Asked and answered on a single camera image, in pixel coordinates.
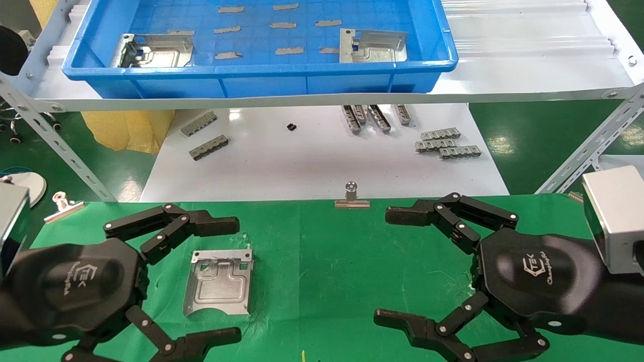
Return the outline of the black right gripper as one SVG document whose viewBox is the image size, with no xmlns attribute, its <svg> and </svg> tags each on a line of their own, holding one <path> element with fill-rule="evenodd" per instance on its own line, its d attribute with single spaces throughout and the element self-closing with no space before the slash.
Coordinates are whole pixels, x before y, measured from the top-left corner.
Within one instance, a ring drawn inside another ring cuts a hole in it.
<svg viewBox="0 0 644 362">
<path fill-rule="evenodd" d="M 550 347 L 533 327 L 565 335 L 589 331 L 588 304 L 604 275 L 591 240 L 522 234 L 513 230 L 518 224 L 515 213 L 458 193 L 418 199 L 409 208 L 389 207 L 385 221 L 435 225 L 465 254 L 478 254 L 481 286 L 490 296 L 475 293 L 438 322 L 416 314 L 374 311 L 376 325 L 404 332 L 412 347 L 437 352 L 446 361 L 525 361 Z M 497 232 L 481 241 L 467 221 Z M 513 321 L 518 337 L 474 347 L 462 343 L 457 334 L 491 302 L 495 315 Z"/>
</svg>

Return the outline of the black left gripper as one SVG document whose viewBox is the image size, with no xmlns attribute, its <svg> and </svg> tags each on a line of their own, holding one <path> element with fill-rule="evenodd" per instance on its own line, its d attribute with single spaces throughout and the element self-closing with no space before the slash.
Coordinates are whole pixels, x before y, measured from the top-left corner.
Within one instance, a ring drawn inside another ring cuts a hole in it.
<svg viewBox="0 0 644 362">
<path fill-rule="evenodd" d="M 108 240 L 59 244 L 20 252 L 8 273 L 8 346 L 53 346 L 73 340 L 62 361 L 114 361 L 94 354 L 100 343 L 132 324 L 156 346 L 150 361 L 204 361 L 214 347 L 239 343 L 237 327 L 177 339 L 140 307 L 155 265 L 191 236 L 232 235 L 235 216 L 214 218 L 168 203 L 107 222 Z M 152 233 L 138 253 L 127 240 Z"/>
</svg>

